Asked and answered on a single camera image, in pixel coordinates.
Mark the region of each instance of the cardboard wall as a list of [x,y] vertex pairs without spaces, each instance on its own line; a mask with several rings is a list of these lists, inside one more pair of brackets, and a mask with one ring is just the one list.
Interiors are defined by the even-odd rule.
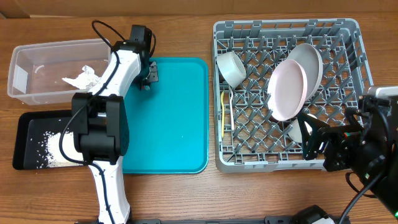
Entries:
[[398,11],[397,0],[0,0],[0,2],[2,2],[0,11],[3,11],[7,17]]

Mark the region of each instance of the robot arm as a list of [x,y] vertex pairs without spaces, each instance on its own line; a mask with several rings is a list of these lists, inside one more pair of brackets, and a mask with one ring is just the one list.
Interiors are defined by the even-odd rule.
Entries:
[[115,53],[101,80],[88,93],[76,93],[72,99],[73,114],[85,108],[77,114],[71,127],[75,149],[83,154],[95,180],[99,201],[99,217],[95,223],[132,222],[123,181],[123,156],[129,146],[124,97],[132,83],[138,83],[139,88],[150,83],[147,77],[152,32],[144,26],[133,26],[131,34],[130,40],[119,41],[114,46],[119,66],[106,89],[89,101],[113,73],[118,62]]
[[[329,172],[352,169],[365,187],[398,218],[398,88],[371,87],[359,96],[358,109],[346,108],[348,125],[330,127],[304,113],[298,115],[303,138],[303,157],[323,153]],[[356,117],[362,118],[362,127]],[[309,135],[304,122],[312,127]]]

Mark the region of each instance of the gray dish rack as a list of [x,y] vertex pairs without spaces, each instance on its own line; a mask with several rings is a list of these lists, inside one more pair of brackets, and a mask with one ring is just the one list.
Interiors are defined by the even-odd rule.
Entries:
[[[354,19],[292,19],[219,21],[213,27],[213,87],[216,166],[222,172],[271,172],[324,169],[322,155],[302,158],[301,144],[287,135],[288,121],[272,120],[267,84],[275,67],[302,43],[312,44],[323,59],[323,77],[303,111],[332,126],[344,125],[344,109],[358,107],[358,96],[373,85],[361,31]],[[234,131],[228,84],[216,57],[234,51],[243,61],[247,79],[233,89]],[[225,124],[221,127],[220,94],[224,93]]]

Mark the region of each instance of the white granules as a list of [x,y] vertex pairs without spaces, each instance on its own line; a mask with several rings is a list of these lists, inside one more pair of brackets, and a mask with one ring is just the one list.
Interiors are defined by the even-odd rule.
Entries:
[[[43,144],[45,145],[46,160],[48,161],[48,167],[63,167],[63,166],[80,166],[81,164],[76,164],[67,161],[61,154],[59,148],[61,133],[52,133],[50,131],[45,132],[45,140]],[[79,153],[75,149],[73,144],[73,132],[65,133],[62,141],[62,148],[65,154],[71,158],[78,161],[83,160],[83,154]]]

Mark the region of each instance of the yellow spoon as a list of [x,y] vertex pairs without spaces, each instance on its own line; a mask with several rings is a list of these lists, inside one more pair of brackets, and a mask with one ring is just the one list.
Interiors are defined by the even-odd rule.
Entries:
[[221,138],[224,138],[224,91],[221,93],[221,108],[222,108],[222,114],[221,114]]

